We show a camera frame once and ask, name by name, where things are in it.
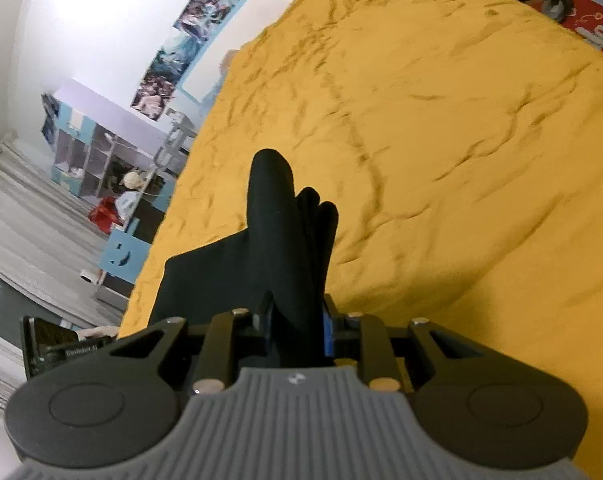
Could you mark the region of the black pants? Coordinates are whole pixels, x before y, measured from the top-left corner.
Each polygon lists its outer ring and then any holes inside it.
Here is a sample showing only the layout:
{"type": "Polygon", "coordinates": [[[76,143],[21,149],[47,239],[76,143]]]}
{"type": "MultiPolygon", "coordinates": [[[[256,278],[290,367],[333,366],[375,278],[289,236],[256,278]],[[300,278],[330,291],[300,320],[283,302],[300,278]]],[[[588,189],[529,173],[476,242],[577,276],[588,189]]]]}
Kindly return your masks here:
{"type": "Polygon", "coordinates": [[[252,159],[246,229],[169,258],[149,321],[205,324],[238,307],[274,302],[271,340],[284,367],[316,367],[324,354],[324,292],[338,226],[335,204],[297,191],[287,160],[252,159]]]}

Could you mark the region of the blue smiley chair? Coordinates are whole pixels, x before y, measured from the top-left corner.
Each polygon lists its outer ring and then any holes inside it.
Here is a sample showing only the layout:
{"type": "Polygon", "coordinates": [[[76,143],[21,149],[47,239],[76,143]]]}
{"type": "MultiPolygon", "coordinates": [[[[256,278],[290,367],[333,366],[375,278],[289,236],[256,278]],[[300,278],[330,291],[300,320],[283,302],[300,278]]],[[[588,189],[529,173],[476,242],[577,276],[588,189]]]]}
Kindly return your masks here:
{"type": "Polygon", "coordinates": [[[150,244],[135,236],[140,224],[133,218],[126,228],[117,226],[108,238],[98,266],[102,277],[96,289],[96,298],[123,313],[132,289],[148,256],[150,244]]]}

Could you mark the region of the red bag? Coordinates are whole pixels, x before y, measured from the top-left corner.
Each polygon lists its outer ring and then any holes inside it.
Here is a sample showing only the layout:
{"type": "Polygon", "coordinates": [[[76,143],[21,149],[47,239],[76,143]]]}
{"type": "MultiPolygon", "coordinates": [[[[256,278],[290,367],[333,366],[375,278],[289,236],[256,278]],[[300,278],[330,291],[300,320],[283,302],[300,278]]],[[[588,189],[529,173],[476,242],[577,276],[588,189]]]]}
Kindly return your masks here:
{"type": "Polygon", "coordinates": [[[90,220],[94,226],[97,226],[100,232],[105,234],[110,234],[115,226],[123,225],[115,201],[115,197],[104,197],[100,200],[100,203],[88,213],[88,220],[90,220]]]}

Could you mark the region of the white cubby shelf unit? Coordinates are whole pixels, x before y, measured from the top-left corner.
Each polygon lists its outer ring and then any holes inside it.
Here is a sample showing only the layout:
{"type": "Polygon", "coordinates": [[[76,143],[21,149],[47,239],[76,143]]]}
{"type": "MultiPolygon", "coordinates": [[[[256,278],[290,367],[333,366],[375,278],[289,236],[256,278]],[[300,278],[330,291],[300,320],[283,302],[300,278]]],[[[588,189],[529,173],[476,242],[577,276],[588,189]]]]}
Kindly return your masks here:
{"type": "Polygon", "coordinates": [[[169,110],[168,127],[151,124],[75,80],[41,100],[55,183],[95,205],[126,192],[123,181],[133,172],[144,200],[167,209],[194,141],[190,119],[169,110]]]}

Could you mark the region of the yellow quilted bedspread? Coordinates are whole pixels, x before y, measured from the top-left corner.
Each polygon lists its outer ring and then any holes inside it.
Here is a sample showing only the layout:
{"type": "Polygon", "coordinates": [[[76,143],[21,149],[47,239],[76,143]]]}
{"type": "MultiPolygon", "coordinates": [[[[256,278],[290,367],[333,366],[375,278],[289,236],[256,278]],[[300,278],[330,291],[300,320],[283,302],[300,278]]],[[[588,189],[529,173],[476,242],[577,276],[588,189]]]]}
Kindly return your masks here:
{"type": "Polygon", "coordinates": [[[275,148],[339,211],[327,289],[556,374],[585,398],[603,479],[603,53],[516,0],[295,0],[206,118],[122,321],[164,264],[246,224],[275,148]]]}

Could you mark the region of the blue white headboard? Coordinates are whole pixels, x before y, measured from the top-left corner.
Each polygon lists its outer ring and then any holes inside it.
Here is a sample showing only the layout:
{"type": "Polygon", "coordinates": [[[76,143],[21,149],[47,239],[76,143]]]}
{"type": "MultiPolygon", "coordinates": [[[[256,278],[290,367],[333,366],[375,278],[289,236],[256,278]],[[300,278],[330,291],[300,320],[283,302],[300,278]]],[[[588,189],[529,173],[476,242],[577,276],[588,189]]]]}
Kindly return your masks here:
{"type": "Polygon", "coordinates": [[[276,22],[292,0],[239,0],[228,18],[199,51],[179,83],[190,101],[202,102],[221,78],[221,62],[276,22]]]}

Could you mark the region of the anime wall posters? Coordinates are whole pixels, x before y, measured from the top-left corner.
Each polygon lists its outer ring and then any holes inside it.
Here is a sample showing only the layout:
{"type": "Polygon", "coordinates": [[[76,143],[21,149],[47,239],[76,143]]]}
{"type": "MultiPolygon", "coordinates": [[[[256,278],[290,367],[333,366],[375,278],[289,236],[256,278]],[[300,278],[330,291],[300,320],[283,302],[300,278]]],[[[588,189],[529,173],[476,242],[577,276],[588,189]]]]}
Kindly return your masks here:
{"type": "Polygon", "coordinates": [[[198,53],[216,35],[238,0],[188,0],[149,64],[131,107],[157,120],[198,53]]]}

